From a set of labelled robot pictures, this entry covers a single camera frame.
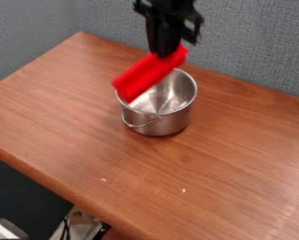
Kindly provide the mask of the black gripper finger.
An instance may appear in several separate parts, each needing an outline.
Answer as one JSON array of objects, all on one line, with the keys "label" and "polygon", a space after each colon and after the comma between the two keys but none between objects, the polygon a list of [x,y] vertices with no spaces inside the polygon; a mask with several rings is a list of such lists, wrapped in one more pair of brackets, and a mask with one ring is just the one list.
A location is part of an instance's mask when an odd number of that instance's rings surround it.
[{"label": "black gripper finger", "polygon": [[147,39],[150,45],[150,51],[152,53],[158,53],[159,41],[158,41],[158,33],[159,33],[159,21],[155,16],[148,15],[146,17],[146,27],[147,27]]},{"label": "black gripper finger", "polygon": [[166,58],[176,51],[179,42],[179,22],[162,17],[158,27],[158,55],[160,58]]}]

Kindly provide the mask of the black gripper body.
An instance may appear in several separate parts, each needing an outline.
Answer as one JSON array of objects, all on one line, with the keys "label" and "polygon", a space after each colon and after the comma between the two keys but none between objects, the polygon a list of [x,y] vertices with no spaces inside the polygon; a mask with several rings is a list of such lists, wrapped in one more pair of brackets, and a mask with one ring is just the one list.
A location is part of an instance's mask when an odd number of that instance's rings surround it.
[{"label": "black gripper body", "polygon": [[179,22],[180,39],[195,44],[204,18],[194,6],[195,0],[135,0],[134,11],[144,18],[148,15],[166,17]]}]

